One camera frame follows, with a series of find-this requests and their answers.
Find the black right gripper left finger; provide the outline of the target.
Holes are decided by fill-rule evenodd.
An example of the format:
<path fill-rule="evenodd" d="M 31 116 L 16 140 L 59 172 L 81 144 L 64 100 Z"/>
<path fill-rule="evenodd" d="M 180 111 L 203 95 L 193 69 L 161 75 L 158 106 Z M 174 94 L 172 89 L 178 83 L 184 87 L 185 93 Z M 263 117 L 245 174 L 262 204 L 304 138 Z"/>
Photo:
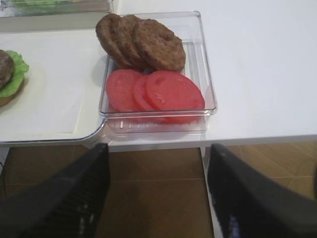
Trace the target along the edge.
<path fill-rule="evenodd" d="M 35 187 L 0 204 L 2 238 L 93 238 L 110 187 L 107 144 L 97 144 Z"/>

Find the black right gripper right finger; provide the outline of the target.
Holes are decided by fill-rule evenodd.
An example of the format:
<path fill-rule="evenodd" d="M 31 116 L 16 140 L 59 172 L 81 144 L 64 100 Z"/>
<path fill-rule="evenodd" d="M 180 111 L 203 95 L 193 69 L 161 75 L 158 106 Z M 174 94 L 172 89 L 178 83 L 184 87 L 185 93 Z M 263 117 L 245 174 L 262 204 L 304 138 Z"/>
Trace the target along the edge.
<path fill-rule="evenodd" d="M 317 202 L 259 173 L 221 144 L 211 146 L 207 183 L 225 238 L 315 238 Z"/>

